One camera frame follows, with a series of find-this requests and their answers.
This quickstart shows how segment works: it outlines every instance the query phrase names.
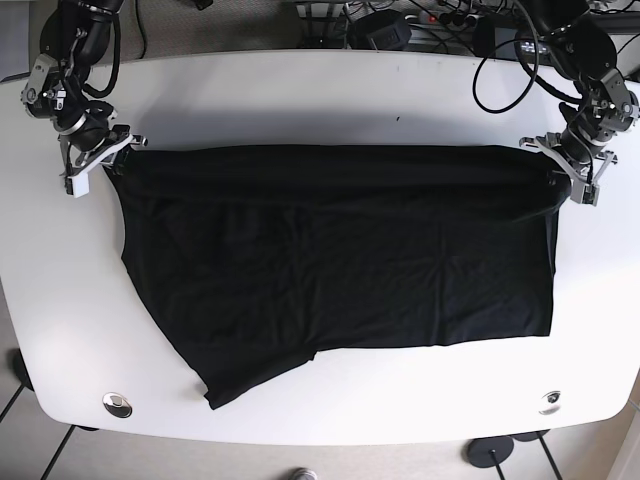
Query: round metal button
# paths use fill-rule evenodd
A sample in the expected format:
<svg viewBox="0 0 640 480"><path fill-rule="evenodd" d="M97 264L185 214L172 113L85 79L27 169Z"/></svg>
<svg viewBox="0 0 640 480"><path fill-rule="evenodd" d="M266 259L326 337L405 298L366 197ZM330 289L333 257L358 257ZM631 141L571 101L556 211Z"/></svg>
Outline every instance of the round metal button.
<svg viewBox="0 0 640 480"><path fill-rule="evenodd" d="M541 415L552 415L560 410L560 392L549 392L540 399L539 412Z"/></svg>
<svg viewBox="0 0 640 480"><path fill-rule="evenodd" d="M119 393L107 393L102 397L102 404L114 417L127 418L133 413L131 404Z"/></svg>

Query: black fabric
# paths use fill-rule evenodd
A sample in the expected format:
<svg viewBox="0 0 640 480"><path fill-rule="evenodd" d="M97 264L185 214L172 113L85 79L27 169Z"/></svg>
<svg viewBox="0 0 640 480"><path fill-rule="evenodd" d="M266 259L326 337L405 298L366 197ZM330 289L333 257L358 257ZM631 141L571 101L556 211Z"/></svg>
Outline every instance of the black fabric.
<svg viewBox="0 0 640 480"><path fill-rule="evenodd" d="M110 177L133 284L218 408L322 350L548 335L570 188L554 166L260 146L133 152Z"/></svg>

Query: table surface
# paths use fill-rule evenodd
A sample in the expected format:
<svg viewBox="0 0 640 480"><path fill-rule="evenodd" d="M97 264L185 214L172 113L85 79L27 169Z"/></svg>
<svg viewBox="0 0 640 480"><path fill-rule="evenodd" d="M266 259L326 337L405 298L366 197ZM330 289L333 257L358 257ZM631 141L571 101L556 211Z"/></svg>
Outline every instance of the table surface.
<svg viewBox="0 0 640 480"><path fill-rule="evenodd" d="M413 53L217 54L123 65L110 101L151 149L240 144L517 146L561 131L558 102L535 87L517 108L477 108L478 60ZM542 73L572 92L555 72ZM106 83L108 67L93 73ZM519 65L489 62L480 96L510 103ZM149 316L120 261L124 229L102 171L73 199L52 126L0 86L0 275L44 411L65 423L225 442L355 445L442 441L608 418L640 366L640 129L611 147L597 208L561 210L551 336L452 347L338 350L211 411L205 387ZM638 85L632 88L640 93ZM560 410L539 413L560 391ZM127 419L107 392L133 405Z"/></svg>

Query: shoe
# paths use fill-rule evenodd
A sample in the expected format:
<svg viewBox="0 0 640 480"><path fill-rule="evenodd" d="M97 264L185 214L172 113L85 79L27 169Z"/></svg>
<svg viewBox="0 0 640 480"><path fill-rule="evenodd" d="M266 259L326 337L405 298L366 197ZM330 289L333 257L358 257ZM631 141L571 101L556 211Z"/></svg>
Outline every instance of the shoe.
<svg viewBox="0 0 640 480"><path fill-rule="evenodd" d="M307 468L301 468L293 472L289 480L318 480L318 475Z"/></svg>

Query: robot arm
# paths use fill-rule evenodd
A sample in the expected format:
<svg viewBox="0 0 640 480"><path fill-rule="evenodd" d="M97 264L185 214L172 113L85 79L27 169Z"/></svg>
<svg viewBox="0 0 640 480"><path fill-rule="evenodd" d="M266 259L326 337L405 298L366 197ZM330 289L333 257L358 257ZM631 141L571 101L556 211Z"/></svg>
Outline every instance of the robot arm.
<svg viewBox="0 0 640 480"><path fill-rule="evenodd" d="M124 0L62 0L40 38L41 54L22 92L22 103L36 118L49 118L59 134L67 193L89 191L88 173L98 165L113 166L130 145L146 145L127 125L110 128L114 108L101 100L111 93L118 76L120 24ZM104 56L115 31L113 71L104 90L87 84L91 67ZM71 159L72 148L79 156Z"/></svg>
<svg viewBox="0 0 640 480"><path fill-rule="evenodd" d="M593 21L584 0L523 0L537 34L549 46L555 69L572 80L582 96L577 108L560 104L567 122L562 133L523 138L521 145L540 148L573 180L571 198L596 205L598 180L616 163L607 143L629 130L640 114L638 98L617 68L611 38ZM594 172L594 161L602 161Z"/></svg>
<svg viewBox="0 0 640 480"><path fill-rule="evenodd" d="M567 127L562 133L523 138L521 145L540 148L572 178L572 199L595 205L598 180L610 163L607 143L637 120L638 99L617 69L617 54L609 36L595 25L585 0L520 0L536 32L550 48L556 70L572 80L580 92L580 105L560 105ZM27 111L49 118L59 133L65 165L67 193L88 192L87 173L98 165L113 166L130 145L146 145L126 125L112 129L115 110L106 97L115 86L119 67L118 12L124 0L59 0L58 10L42 32L41 55L22 93ZM86 83L115 31L113 72L107 87L96 90ZM80 155L70 158L71 149ZM603 162L594 172L596 160Z"/></svg>

